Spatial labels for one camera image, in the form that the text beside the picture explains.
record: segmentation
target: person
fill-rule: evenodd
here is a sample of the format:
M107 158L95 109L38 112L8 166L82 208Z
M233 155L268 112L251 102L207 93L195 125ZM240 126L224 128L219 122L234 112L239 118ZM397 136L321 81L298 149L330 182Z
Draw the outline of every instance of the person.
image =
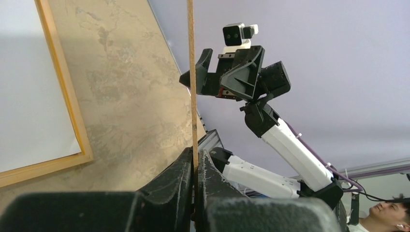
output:
M350 232L410 232L410 202L379 203L369 209L368 217L359 219L359 224L348 227Z

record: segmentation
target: ear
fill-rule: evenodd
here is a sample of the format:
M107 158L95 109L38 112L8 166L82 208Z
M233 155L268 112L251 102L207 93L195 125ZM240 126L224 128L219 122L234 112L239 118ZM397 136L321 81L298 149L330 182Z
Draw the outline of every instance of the ear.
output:
M402 224L398 224L396 225L396 227L403 232L410 232L410 225L407 223L402 223Z

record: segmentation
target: whiteboard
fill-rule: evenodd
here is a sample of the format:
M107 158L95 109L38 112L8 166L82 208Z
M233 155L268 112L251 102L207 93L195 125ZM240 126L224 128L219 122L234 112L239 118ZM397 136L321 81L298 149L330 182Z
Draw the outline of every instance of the whiteboard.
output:
M35 2L0 12L0 173L81 152Z
M186 1L149 0L175 60L189 69ZM292 89L269 102L338 169L410 157L410 1L195 1L195 55L224 47L222 27L258 24L264 66L282 60ZM198 97L226 149L285 176L296 172L246 127L243 102Z

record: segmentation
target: camera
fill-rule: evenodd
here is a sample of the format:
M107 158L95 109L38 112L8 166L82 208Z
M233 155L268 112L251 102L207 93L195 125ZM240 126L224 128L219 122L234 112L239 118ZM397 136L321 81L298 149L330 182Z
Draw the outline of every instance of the camera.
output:
M224 26L222 31L226 46L240 46L258 33L258 25L245 27L243 23L234 23Z

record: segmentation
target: robotic arm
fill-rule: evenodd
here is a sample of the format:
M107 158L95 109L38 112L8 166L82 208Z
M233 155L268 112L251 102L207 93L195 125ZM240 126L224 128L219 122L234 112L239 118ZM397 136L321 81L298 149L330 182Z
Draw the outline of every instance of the robotic arm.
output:
M196 93L217 98L244 100L247 127L275 149L302 177L285 178L252 165L226 150L210 152L215 166L233 181L272 198L316 197L332 209L343 190L334 176L298 139L267 102L287 93L291 84L281 61L262 68L264 49L251 46L257 25L230 24L223 28L226 47L218 55L216 72L208 72L212 49L204 49L196 64ZM190 72L180 77L190 87Z

